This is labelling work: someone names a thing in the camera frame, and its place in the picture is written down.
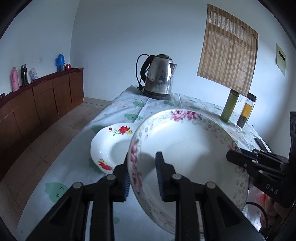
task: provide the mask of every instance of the floral tablecloth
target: floral tablecloth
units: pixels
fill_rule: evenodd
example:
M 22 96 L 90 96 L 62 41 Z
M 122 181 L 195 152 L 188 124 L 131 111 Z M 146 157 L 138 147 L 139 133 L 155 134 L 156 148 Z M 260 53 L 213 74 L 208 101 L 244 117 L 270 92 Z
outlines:
M 28 237 L 74 182 L 79 181 L 87 185 L 104 176 L 90 156 L 91 140 L 99 130 L 115 123 L 141 123 L 152 114 L 174 108 L 195 111 L 212 119 L 228 132 L 240 148 L 259 149 L 254 140 L 254 137 L 259 135 L 250 125 L 247 124 L 243 131 L 234 126 L 239 117 L 237 113 L 233 113 L 230 121 L 225 123 L 219 118 L 223 109 L 220 106 L 177 93 L 173 93 L 167 101 L 154 100 L 144 96 L 135 86 L 130 86 L 75 136 L 48 169 L 24 208 L 17 226 L 19 241 Z M 262 192 L 251 183 L 248 201 L 255 201 L 260 205 L 263 201 Z M 132 189 L 126 202 L 114 203 L 113 211 L 117 241 L 174 239 L 174 235 L 161 229 L 146 215 Z M 243 213 L 257 229 L 260 228 L 260 212 L 256 207 L 245 207 Z

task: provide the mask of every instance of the green bottle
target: green bottle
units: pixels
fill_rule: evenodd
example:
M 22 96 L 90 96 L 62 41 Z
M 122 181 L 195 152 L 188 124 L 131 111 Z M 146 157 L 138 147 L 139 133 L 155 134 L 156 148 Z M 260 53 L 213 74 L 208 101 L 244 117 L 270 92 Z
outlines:
M 220 119 L 228 122 L 230 119 L 230 116 L 235 108 L 235 104 L 237 103 L 237 99 L 239 98 L 239 92 L 236 92 L 235 90 L 230 90 L 228 99 L 226 101 L 225 107 L 222 111 L 222 114 L 220 116 Z

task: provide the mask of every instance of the glass bottle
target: glass bottle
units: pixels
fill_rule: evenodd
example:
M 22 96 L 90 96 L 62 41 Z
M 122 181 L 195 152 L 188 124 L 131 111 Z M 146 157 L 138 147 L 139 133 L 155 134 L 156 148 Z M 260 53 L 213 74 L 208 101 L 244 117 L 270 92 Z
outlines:
M 237 123 L 234 124 L 238 129 L 242 130 L 245 127 L 251 115 L 251 112 L 254 108 L 256 100 L 257 100 L 257 97 L 255 95 L 248 93 L 246 98 L 246 103 L 244 104 L 244 107 L 239 116 L 239 119 L 237 120 Z
M 226 101 L 225 107 L 222 111 L 222 114 L 220 116 L 220 119 L 228 122 L 230 119 L 230 116 L 235 108 L 235 105 L 237 103 L 237 99 L 239 97 L 239 92 L 236 92 L 235 90 L 230 90 L 228 99 Z

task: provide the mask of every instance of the cartoon face print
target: cartoon face print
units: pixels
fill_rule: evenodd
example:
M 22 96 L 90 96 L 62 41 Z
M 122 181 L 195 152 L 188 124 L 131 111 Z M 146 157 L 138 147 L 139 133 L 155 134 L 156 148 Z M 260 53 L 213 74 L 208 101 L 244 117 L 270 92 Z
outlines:
M 68 187 L 61 183 L 52 182 L 45 184 L 45 193 L 48 194 L 50 200 L 54 203 L 56 203 L 67 190 Z

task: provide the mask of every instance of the cable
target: cable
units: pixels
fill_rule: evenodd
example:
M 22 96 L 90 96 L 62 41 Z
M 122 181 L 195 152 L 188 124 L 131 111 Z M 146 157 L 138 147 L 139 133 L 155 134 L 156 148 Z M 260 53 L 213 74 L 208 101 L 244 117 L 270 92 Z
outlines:
M 138 57 L 137 62 L 136 62 L 136 78 L 137 78 L 137 81 L 138 81 L 138 84 L 139 84 L 139 89 L 140 89 L 141 92 L 142 92 L 143 86 L 141 85 L 141 79 L 140 79 L 140 81 L 139 81 L 139 79 L 138 79 L 137 67 L 138 67 L 138 61 L 139 61 L 139 58 L 140 58 L 141 56 L 143 56 L 143 55 L 147 55 L 147 56 L 149 57 L 149 55 L 146 54 L 146 53 L 141 54 L 141 55 Z
M 287 221 L 288 217 L 290 216 L 290 214 L 292 213 L 292 211 L 293 211 L 293 209 L 295 207 L 296 207 L 296 202 L 293 203 L 292 208 L 291 208 L 289 214 L 286 216 L 286 218 L 284 220 L 282 220 L 282 222 L 281 222 L 280 226 L 277 228 L 277 230 L 279 230 L 283 226 L 283 224 Z
M 261 207 L 259 204 L 255 203 L 255 202 L 246 202 L 247 205 L 254 205 L 256 206 L 257 208 L 259 208 L 263 215 L 264 215 L 264 218 L 265 218 L 265 223 L 266 223 L 266 230 L 265 230 L 265 235 L 264 237 L 267 238 L 267 235 L 268 235 L 268 217 L 267 217 L 267 214 L 265 212 L 265 210 L 263 209 L 263 207 Z

